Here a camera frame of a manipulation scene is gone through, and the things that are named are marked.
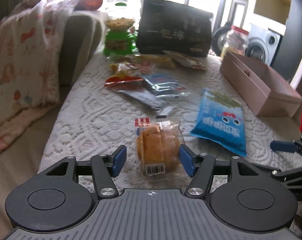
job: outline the sofa armrest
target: sofa armrest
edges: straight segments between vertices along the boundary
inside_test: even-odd
[[[107,13],[75,11],[69,17],[59,57],[60,85],[73,84],[100,44],[104,44]]]

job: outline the sofa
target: sofa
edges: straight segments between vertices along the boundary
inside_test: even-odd
[[[61,105],[96,49],[104,43],[106,17],[100,11],[75,11],[69,17],[59,57]],[[34,122],[0,155],[0,239],[12,229],[5,212],[6,197],[37,174],[59,110],[57,107]]]

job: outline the snack packet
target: snack packet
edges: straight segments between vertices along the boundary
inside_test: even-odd
[[[142,81],[142,75],[152,73],[155,65],[147,62],[141,64],[120,62],[110,64],[109,67],[114,72],[114,75],[104,82],[104,86]]]
[[[111,55],[111,61],[115,63],[120,63],[123,61],[131,63],[154,63],[157,67],[160,68],[175,68],[175,64],[172,59],[166,55],[151,55],[151,54],[132,54],[132,55]]]
[[[147,89],[159,98],[181,97],[191,94],[187,88],[166,74],[143,76]]]
[[[190,134],[212,140],[238,155],[246,156],[242,106],[218,91],[204,89],[197,123]]]
[[[175,51],[164,50],[163,52],[180,63],[183,67],[206,70],[206,67],[193,57]]]
[[[136,149],[143,175],[174,171],[179,165],[179,147],[184,143],[178,119],[135,119]]]
[[[158,115],[168,115],[175,109],[174,106],[161,98],[157,98],[138,82],[114,85],[110,89],[113,92],[122,93],[140,101],[155,110]]]

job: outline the blue gripper pad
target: blue gripper pad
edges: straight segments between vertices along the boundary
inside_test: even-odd
[[[120,174],[126,160],[127,160],[127,148],[126,146],[124,146],[123,148],[119,149],[119,152],[116,154],[114,158],[113,166],[112,166],[112,174],[111,174],[112,178],[115,178]]]
[[[180,146],[179,151],[180,151],[179,152],[180,162],[182,163],[183,168],[185,169],[185,172],[187,173],[187,175],[189,175],[191,178],[193,178],[193,176],[195,175],[196,169],[193,165],[192,157],[182,146]]]
[[[293,153],[293,152],[298,152],[298,146],[293,143],[293,142],[280,142],[280,141],[272,141],[270,143],[270,148],[276,152],[276,151],[280,151],[280,152],[289,152],[289,153]]]

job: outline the washing machine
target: washing machine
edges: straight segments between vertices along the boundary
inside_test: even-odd
[[[249,45],[245,55],[272,66],[283,36],[271,29],[253,25],[249,34]]]

